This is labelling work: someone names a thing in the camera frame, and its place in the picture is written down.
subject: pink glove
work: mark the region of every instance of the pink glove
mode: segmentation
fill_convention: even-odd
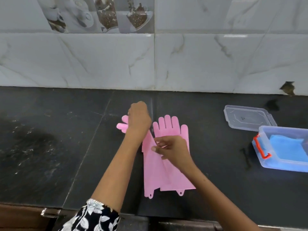
[[[179,120],[177,117],[170,118],[166,115],[165,118],[160,117],[157,122],[153,122],[155,137],[162,136],[174,136],[179,135],[187,142],[187,148],[189,151],[188,141],[188,127],[182,125],[180,128]],[[174,167],[169,160],[163,160],[164,166],[167,171],[167,175],[171,184],[163,185],[160,187],[161,191],[176,190],[177,193],[182,196],[185,190],[195,189],[193,184],[182,174],[179,169]]]
[[[125,124],[118,123],[116,127],[123,133],[126,133],[128,128],[128,116],[123,116],[122,121]],[[150,199],[153,198],[154,190],[163,185],[170,184],[161,156],[151,150],[151,147],[153,146],[156,146],[156,143],[151,132],[148,131],[142,141],[141,151],[143,152],[144,165],[144,196],[149,197]]]

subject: person's left hand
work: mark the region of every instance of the person's left hand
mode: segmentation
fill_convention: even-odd
[[[147,134],[152,119],[149,116],[148,107],[143,101],[133,103],[128,111],[128,129],[126,135],[133,135],[142,141]]]

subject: hand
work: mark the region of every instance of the hand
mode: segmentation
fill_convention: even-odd
[[[131,105],[128,111],[128,123],[126,134],[142,142],[152,124],[148,107],[143,101]]]
[[[163,155],[162,159],[168,159],[183,174],[195,166],[187,149],[186,140],[181,136],[163,136],[154,140],[159,143],[156,147],[152,147],[152,151]]]

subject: person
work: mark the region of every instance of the person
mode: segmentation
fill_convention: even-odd
[[[152,120],[147,105],[139,101],[128,111],[129,126],[124,140],[98,183],[91,198],[80,211],[62,227],[62,231],[114,231],[118,227],[136,152],[148,132]],[[168,159],[196,187],[208,202],[218,222],[226,231],[260,231],[261,229],[235,206],[198,169],[180,136],[155,138],[152,150]]]

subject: transparent container lid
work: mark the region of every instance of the transparent container lid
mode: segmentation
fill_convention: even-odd
[[[260,126],[277,126],[272,115],[262,108],[226,105],[224,113],[234,129],[258,132]]]

